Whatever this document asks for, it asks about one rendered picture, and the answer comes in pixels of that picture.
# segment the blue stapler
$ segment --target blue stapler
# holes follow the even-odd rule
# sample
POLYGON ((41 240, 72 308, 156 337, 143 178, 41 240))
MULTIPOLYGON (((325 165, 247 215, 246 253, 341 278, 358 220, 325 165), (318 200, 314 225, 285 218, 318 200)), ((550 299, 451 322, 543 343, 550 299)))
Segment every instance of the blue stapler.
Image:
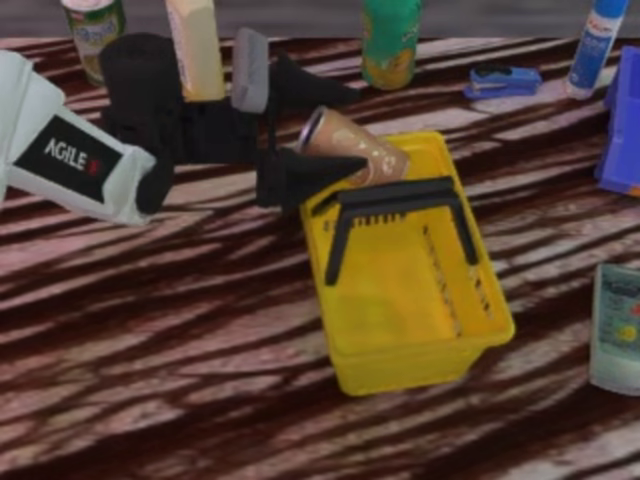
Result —
POLYGON ((464 94, 471 100, 535 95, 542 77, 535 68, 480 65, 471 70, 464 94))

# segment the yellow plastic bin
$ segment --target yellow plastic bin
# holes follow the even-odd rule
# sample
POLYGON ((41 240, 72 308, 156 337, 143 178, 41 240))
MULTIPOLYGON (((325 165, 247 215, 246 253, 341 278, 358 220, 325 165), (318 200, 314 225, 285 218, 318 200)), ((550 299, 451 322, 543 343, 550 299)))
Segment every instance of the yellow plastic bin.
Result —
POLYGON ((410 155, 409 193, 339 182, 301 208, 329 355, 349 395, 454 381, 515 331, 442 135, 386 138, 410 155), (429 193, 441 181, 447 193, 429 193))

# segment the green can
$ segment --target green can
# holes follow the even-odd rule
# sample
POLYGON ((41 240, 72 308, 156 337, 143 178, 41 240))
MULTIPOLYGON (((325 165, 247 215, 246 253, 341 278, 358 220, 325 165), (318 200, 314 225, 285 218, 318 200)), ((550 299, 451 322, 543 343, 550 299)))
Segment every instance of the green can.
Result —
POLYGON ((62 0, 82 67, 93 85, 104 85, 98 55, 124 34, 122 0, 62 0))
POLYGON ((363 0, 362 75, 369 85, 397 90, 413 78, 422 0, 363 0))

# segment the gray wall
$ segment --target gray wall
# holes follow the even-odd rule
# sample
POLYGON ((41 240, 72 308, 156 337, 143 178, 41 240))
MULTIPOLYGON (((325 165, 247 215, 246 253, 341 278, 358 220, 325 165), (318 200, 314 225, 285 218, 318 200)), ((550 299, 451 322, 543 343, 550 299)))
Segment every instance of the gray wall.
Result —
MULTIPOLYGON (((163 0, 124 0, 133 31, 167 33, 163 0)), ((359 0, 215 0, 222 36, 359 37, 359 0)), ((66 35, 59 0, 0 0, 0 37, 66 35)), ((579 35, 591 0, 425 0, 424 36, 579 35)), ((633 2, 621 35, 640 33, 633 2)))

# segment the blue and white tube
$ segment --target blue and white tube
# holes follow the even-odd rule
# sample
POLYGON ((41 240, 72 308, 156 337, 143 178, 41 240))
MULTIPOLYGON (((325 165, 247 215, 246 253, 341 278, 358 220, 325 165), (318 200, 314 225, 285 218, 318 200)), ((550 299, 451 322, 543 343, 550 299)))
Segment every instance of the blue and white tube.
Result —
POLYGON ((565 83, 570 97, 586 100, 593 95, 628 4, 629 0, 595 0, 565 83))

